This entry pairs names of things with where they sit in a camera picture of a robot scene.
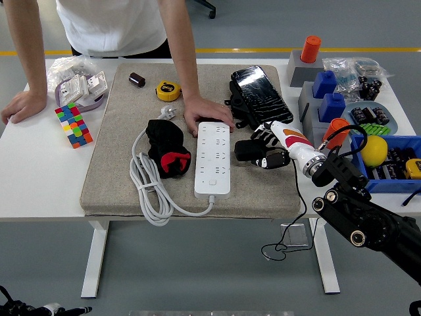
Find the black-white left robot hand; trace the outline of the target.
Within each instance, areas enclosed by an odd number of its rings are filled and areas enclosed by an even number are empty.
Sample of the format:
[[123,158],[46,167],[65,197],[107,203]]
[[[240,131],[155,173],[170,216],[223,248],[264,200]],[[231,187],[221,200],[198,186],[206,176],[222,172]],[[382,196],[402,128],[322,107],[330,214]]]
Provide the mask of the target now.
[[80,316],[90,313],[92,307],[75,307],[72,309],[65,309],[58,303],[49,303],[44,305],[42,309],[46,310],[47,315],[58,315],[58,316]]

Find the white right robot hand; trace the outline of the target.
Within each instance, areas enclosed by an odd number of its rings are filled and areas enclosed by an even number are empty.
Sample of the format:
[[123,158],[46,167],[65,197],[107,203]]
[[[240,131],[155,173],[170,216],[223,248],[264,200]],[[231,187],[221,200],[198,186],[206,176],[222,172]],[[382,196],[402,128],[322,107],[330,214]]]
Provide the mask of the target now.
[[326,159],[298,129],[276,120],[262,123],[252,133],[251,139],[262,139],[273,145],[280,142],[307,176],[313,166]]

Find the person's left hand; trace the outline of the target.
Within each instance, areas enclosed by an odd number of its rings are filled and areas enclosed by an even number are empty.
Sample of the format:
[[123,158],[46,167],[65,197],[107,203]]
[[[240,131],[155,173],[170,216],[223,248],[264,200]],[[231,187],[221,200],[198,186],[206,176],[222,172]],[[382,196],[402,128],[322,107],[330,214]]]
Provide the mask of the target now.
[[191,135],[198,135],[197,121],[200,119],[215,119],[227,124],[230,132],[234,131],[235,124],[230,108],[219,104],[200,95],[184,97],[184,119]]

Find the person's right hand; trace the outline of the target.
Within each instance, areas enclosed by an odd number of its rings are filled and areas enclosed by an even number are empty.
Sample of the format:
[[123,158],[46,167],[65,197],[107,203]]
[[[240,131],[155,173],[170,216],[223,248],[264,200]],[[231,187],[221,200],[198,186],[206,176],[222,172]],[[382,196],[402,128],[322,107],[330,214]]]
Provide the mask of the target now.
[[3,123],[19,123],[38,113],[47,105],[47,92],[29,90],[17,93],[1,111]]

